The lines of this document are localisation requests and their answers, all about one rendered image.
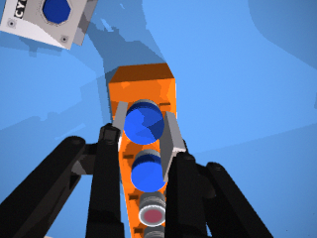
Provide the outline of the white control panel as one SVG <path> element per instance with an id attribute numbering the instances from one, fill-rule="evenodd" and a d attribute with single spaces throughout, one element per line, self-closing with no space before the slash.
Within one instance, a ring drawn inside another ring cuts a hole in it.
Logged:
<path id="1" fill-rule="evenodd" d="M 0 31 L 70 50 L 82 46 L 97 1 L 6 0 Z"/>

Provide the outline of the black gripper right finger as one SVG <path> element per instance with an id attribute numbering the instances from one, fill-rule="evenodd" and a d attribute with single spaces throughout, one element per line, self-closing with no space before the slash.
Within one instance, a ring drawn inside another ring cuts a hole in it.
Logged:
<path id="1" fill-rule="evenodd" d="M 163 121 L 158 142 L 167 182 L 164 238 L 273 238 L 223 166 L 196 166 L 175 113 L 165 111 Z"/>

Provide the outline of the blue flat mat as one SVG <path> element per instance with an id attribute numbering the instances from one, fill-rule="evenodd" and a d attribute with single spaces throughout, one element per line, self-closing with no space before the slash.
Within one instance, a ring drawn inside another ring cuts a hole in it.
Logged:
<path id="1" fill-rule="evenodd" d="M 317 0 L 98 0 L 70 50 L 0 31 L 0 204 L 65 137 L 98 142 L 119 66 L 162 62 L 196 163 L 273 238 L 317 238 Z"/>

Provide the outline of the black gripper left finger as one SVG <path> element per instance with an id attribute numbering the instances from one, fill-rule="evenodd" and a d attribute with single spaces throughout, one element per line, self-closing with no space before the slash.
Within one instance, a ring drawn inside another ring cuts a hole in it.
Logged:
<path id="1" fill-rule="evenodd" d="M 81 176 L 88 175 L 85 238 L 125 238 L 119 151 L 127 108 L 128 102 L 119 101 L 113 124 L 100 128 L 97 143 L 68 136 L 42 160 L 0 204 L 0 238 L 44 238 Z"/>

